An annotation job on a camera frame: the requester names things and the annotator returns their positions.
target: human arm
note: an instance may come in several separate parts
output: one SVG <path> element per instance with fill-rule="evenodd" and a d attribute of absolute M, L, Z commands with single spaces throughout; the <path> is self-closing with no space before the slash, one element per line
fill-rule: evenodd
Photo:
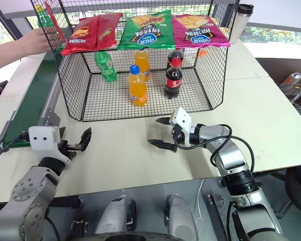
<path fill-rule="evenodd" d="M 57 41 L 55 28 L 45 28 L 50 40 Z M 49 43 L 41 28 L 31 30 L 22 38 L 0 45 L 0 68 L 33 54 L 41 54 L 50 50 Z"/>

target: green soda bottle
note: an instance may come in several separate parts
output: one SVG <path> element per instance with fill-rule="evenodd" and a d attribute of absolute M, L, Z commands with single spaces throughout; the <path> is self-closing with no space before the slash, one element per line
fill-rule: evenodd
<path fill-rule="evenodd" d="M 42 23 L 42 26 L 40 22 L 38 21 L 39 27 L 53 27 L 54 23 L 52 22 L 50 16 L 46 13 L 44 8 L 41 5 L 35 6 L 36 12 L 38 13 L 38 16 L 40 18 L 40 21 Z"/>
<path fill-rule="evenodd" d="M 98 69 L 101 71 L 102 77 L 104 77 L 107 82 L 117 79 L 117 72 L 114 69 L 110 55 L 106 51 L 96 52 L 95 61 Z"/>

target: white table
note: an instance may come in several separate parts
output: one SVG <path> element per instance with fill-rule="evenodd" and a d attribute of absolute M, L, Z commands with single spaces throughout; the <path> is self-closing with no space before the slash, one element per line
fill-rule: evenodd
<path fill-rule="evenodd" d="M 0 98 L 0 132 L 25 93 L 44 55 L 22 60 Z M 158 117 L 81 123 L 71 119 L 62 95 L 55 109 L 66 127 L 65 139 L 79 141 L 92 127 L 92 139 L 61 175 L 56 196 L 218 176 L 204 149 L 158 149 L 147 139 L 172 142 L 171 127 Z M 235 136 L 252 147 L 255 171 L 301 165 L 301 117 L 272 79 L 239 41 L 229 50 L 224 102 L 215 110 L 192 113 L 194 124 L 228 124 Z M 250 164 L 246 147 L 238 143 Z M 0 202 L 8 201 L 15 183 L 38 164 L 30 148 L 10 150 L 0 157 Z"/>

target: green conveyor belt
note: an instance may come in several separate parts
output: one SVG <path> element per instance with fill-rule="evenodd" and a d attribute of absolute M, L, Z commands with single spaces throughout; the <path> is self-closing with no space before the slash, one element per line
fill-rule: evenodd
<path fill-rule="evenodd" d="M 3 147 L 15 139 L 22 131 L 27 131 L 29 127 L 38 125 L 40 114 L 46 103 L 56 74 L 55 61 L 47 53 L 7 131 Z M 12 147 L 27 147 L 29 145 L 29 142 L 19 141 Z"/>

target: orange soda bottle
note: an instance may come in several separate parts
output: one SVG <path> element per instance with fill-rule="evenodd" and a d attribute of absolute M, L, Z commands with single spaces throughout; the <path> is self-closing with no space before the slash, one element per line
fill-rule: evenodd
<path fill-rule="evenodd" d="M 145 76 L 145 81 L 149 79 L 149 54 L 147 49 L 135 50 L 135 65 L 139 66 L 140 72 Z"/>
<path fill-rule="evenodd" d="M 131 65 L 128 83 L 132 103 L 136 106 L 144 106 L 147 103 L 147 87 L 145 77 L 139 71 L 138 65 Z"/>

